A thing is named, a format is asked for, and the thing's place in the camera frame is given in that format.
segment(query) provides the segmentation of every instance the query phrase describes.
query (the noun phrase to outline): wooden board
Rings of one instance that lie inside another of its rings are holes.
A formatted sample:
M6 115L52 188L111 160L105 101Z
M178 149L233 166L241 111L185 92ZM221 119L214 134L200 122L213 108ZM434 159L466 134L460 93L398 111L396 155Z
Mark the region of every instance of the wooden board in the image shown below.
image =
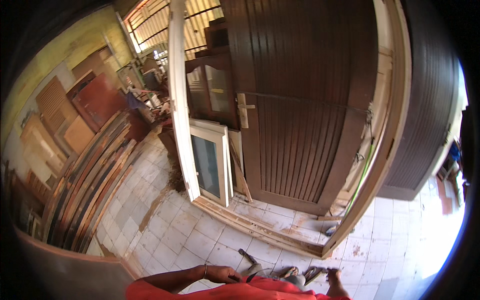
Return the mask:
M77 116L64 134L68 145L77 153L81 154L95 136L81 116Z

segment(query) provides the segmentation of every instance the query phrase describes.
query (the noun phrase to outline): brown wooden door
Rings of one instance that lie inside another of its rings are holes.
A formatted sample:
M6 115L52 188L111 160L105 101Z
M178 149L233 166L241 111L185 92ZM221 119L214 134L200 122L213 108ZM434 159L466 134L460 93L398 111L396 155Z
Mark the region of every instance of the brown wooden door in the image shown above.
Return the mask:
M190 116L239 129L230 56L218 54L185 62Z
M343 186L373 99L370 1L222 2L252 197L324 215Z

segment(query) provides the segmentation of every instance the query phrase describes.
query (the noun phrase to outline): wooden shutter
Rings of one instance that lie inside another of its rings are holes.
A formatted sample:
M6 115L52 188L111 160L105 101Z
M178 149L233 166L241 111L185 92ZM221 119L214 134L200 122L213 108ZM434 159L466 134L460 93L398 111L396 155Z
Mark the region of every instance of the wooden shutter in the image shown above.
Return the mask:
M37 95L36 102L48 127L53 132L57 132L65 121L72 123L78 115L68 101L57 76L53 77Z

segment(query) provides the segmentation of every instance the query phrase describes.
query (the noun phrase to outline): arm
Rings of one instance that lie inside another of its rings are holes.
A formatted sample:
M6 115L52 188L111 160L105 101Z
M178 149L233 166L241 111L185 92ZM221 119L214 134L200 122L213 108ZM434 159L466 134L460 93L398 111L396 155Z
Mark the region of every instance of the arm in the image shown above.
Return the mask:
M340 282L340 274L342 272L338 269L328 269L328 284L330 288L328 289L327 296L334 297L348 297L347 291L343 288L342 283Z
M215 283L237 283L241 281L241 275L234 269L216 265L198 265L191 269L160 273L139 280L172 294L177 294L190 284L203 278Z

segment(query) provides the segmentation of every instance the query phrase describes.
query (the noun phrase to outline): flip-flop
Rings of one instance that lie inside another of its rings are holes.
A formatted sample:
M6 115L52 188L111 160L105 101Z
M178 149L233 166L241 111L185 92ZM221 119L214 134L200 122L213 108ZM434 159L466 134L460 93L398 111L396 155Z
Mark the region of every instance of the flip-flop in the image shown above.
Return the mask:
M296 276L299 274L299 269L297 267L291 267L285 274L280 276L280 278L287 278L289 276Z

